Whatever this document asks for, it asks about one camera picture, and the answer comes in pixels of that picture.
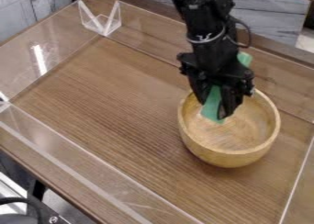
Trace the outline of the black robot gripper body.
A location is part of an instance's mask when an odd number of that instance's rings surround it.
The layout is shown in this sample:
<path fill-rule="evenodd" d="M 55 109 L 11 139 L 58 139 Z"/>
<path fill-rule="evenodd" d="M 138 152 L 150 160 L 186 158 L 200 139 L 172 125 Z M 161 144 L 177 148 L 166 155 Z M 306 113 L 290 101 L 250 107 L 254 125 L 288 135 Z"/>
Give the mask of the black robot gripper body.
<path fill-rule="evenodd" d="M 182 52 L 177 56 L 182 75 L 204 74 L 210 77 L 213 86 L 218 87 L 254 86 L 254 72 L 238 61 L 240 47 L 229 39 L 193 42 L 192 46 L 193 52 Z"/>

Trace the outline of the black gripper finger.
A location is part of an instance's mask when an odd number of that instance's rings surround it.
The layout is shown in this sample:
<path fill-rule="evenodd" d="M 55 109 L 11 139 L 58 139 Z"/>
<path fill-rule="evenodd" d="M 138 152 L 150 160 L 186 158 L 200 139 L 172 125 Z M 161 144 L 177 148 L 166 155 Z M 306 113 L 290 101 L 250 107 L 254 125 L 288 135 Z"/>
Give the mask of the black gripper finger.
<path fill-rule="evenodd" d="M 197 96 L 200 103 L 204 105 L 208 96 L 210 95 L 210 90 L 213 86 L 212 79 L 209 76 L 196 73 L 190 73 L 188 75 L 188 79 L 193 93 Z"/>
<path fill-rule="evenodd" d="M 230 117 L 236 109 L 244 104 L 246 96 L 253 96 L 254 86 L 240 85 L 229 86 L 222 85 L 218 88 L 221 100 L 218 101 L 217 118 L 220 120 Z"/>

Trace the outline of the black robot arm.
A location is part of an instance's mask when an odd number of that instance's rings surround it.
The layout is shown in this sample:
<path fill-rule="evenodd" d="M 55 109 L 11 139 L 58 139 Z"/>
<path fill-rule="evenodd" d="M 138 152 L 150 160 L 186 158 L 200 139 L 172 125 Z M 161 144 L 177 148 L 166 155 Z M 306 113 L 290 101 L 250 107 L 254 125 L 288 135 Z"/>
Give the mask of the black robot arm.
<path fill-rule="evenodd" d="M 242 63 L 233 0 L 172 0 L 186 22 L 192 52 L 181 53 L 181 72 L 188 77 L 202 115 L 222 121 L 254 93 L 254 72 Z"/>

